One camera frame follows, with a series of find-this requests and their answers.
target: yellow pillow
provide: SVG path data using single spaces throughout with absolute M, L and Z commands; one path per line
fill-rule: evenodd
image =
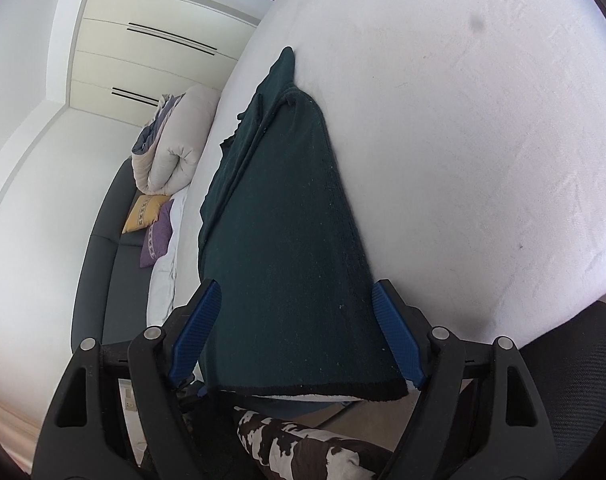
M 123 227 L 123 234 L 145 229 L 158 220 L 158 213 L 165 202 L 170 199 L 167 195 L 141 195 L 136 200 L 128 221 Z

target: purple pillow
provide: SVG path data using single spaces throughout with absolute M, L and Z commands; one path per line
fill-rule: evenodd
M 172 237 L 170 209 L 173 202 L 174 200 L 170 200 L 164 203 L 158 213 L 158 220 L 147 228 L 141 250 L 141 269 L 153 266 L 158 258 L 167 254 Z

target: floor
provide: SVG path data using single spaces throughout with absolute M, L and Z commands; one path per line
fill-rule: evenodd
M 601 300 L 606 302 L 606 295 Z M 418 391 L 414 390 L 407 397 L 393 402 L 363 402 L 325 429 L 393 450 L 403 434 L 417 399 Z M 302 416 L 296 421 L 314 427 L 337 411 L 337 408 L 330 407 Z

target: white bed sheet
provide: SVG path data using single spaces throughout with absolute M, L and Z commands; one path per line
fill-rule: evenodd
M 190 187 L 184 187 L 172 195 L 170 209 L 172 236 L 167 254 L 158 258 L 152 269 L 147 296 L 147 326 L 161 326 L 174 309 L 174 286 L 176 284 L 176 258 L 180 237 L 180 221 Z
M 606 20 L 593 0 L 276 0 L 190 187 L 177 303 L 199 284 L 219 144 L 288 45 L 375 280 L 462 338 L 518 346 L 606 292 Z

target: green fabric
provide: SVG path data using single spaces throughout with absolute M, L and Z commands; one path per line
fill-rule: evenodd
M 222 144 L 200 210 L 198 270 L 223 297 L 200 366 L 208 388 L 241 394 L 398 399 L 323 114 L 293 79 L 287 47 Z

